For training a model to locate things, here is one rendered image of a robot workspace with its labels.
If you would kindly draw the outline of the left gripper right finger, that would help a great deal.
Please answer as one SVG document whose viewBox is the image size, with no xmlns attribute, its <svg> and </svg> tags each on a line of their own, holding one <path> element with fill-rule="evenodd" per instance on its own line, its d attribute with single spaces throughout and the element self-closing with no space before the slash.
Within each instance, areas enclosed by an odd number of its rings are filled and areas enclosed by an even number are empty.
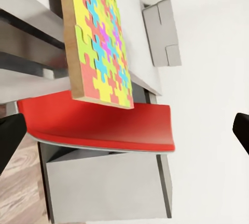
<svg viewBox="0 0 249 224">
<path fill-rule="evenodd" d="M 232 130 L 249 155 L 249 115 L 237 113 Z"/>
</svg>

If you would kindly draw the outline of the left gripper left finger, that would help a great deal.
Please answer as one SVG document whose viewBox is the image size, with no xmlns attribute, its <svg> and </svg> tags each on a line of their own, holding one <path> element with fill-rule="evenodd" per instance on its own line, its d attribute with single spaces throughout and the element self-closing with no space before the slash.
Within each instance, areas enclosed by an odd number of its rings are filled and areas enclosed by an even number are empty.
<svg viewBox="0 0 249 224">
<path fill-rule="evenodd" d="M 22 113 L 0 118 L 0 174 L 27 132 Z"/>
</svg>

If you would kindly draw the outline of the jigsaw puzzle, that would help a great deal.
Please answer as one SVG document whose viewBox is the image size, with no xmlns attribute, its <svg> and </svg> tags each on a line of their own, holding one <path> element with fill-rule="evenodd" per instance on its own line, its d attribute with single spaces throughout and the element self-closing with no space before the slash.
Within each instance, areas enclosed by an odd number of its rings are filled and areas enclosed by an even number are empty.
<svg viewBox="0 0 249 224">
<path fill-rule="evenodd" d="M 72 99 L 133 109 L 116 0 L 61 0 Z"/>
</svg>

